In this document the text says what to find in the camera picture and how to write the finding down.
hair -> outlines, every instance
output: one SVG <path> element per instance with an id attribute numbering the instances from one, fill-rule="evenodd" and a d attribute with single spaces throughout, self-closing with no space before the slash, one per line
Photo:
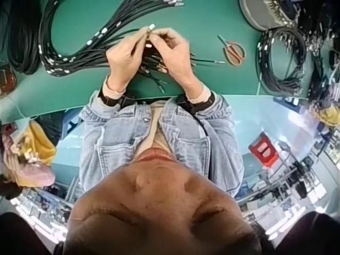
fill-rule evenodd
<path id="1" fill-rule="evenodd" d="M 21 192 L 22 187 L 18 186 L 15 182 L 9 182 L 3 174 L 0 174 L 0 196 L 11 200 L 18 197 Z"/>
<path id="2" fill-rule="evenodd" d="M 221 250 L 213 255 L 270 255 L 274 254 L 275 248 L 268 240 L 266 231 L 257 223 L 251 224 L 253 232 L 247 234 L 236 242 L 226 244 Z M 54 249 L 53 255 L 100 255 L 93 251 L 89 251 L 87 248 L 80 246 L 77 242 L 67 241 L 67 248 L 65 249 L 65 243 L 60 242 Z"/>

scissors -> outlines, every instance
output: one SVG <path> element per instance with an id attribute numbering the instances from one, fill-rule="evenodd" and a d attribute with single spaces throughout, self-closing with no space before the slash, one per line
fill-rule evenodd
<path id="1" fill-rule="evenodd" d="M 224 53 L 228 61 L 234 66 L 240 66 L 247 57 L 243 46 L 233 41 L 226 41 L 221 35 L 218 35 L 218 39 L 225 45 Z"/>

floor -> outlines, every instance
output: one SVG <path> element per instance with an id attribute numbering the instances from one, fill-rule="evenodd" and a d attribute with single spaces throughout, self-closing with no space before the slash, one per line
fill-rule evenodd
<path id="1" fill-rule="evenodd" d="M 298 158 L 304 157 L 314 144 L 318 121 L 308 113 L 299 115 L 273 102 L 273 98 L 268 96 L 225 98 L 234 111 L 235 135 L 243 155 L 246 176 L 262 168 L 248 149 L 262 131 L 267 133 L 273 143 L 279 140 L 287 142 Z M 58 181 L 68 182 L 77 175 L 82 136 L 83 125 L 59 143 L 53 164 Z"/>

person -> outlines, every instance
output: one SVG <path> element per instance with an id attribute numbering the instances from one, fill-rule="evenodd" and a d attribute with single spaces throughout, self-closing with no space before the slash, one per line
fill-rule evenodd
<path id="1" fill-rule="evenodd" d="M 124 106 L 147 40 L 191 109 L 174 98 Z M 189 43 L 171 28 L 145 27 L 107 58 L 110 75 L 80 113 L 85 194 L 63 254 L 260 254 L 266 242 L 233 199 L 244 166 L 231 107 L 194 75 Z"/>
<path id="2" fill-rule="evenodd" d="M 39 158 L 35 161 L 24 158 L 29 150 L 38 152 Z M 55 174 L 50 164 L 56 149 L 36 121 L 29 122 L 17 142 L 2 134 L 0 152 L 0 196 L 11 200 L 21 194 L 23 187 L 44 187 L 54 183 Z"/>

green table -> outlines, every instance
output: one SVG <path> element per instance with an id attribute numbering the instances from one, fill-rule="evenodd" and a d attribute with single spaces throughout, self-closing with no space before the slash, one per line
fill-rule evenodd
<path id="1" fill-rule="evenodd" d="M 212 90 L 223 95 L 268 95 L 259 86 L 256 72 L 256 47 L 260 32 L 254 30 L 244 19 L 238 0 L 184 0 L 184 7 L 167 8 L 151 13 L 132 22 L 129 28 L 139 28 L 154 23 L 156 27 L 172 27 L 191 43 L 191 51 L 198 58 L 224 60 L 223 45 L 217 39 L 221 34 L 227 40 L 241 43 L 247 59 L 240 67 L 229 64 L 200 64 L 195 68 L 197 76 Z M 109 19 L 121 1 L 115 0 L 65 0 L 58 8 L 52 27 L 52 41 L 62 54 L 72 54 L 81 48 Z M 275 70 L 284 76 L 291 59 L 283 45 L 274 45 Z M 304 90 L 307 96 L 312 63 L 306 64 Z M 102 85 L 108 69 L 79 71 L 56 78 L 40 69 L 30 76 L 19 76 L 20 83 L 9 98 L 0 101 L 0 118 L 9 122 L 25 117 L 83 106 L 94 90 Z M 137 77 L 129 89 L 138 98 L 175 96 L 180 87 L 168 76 L 162 94 L 153 81 Z"/>

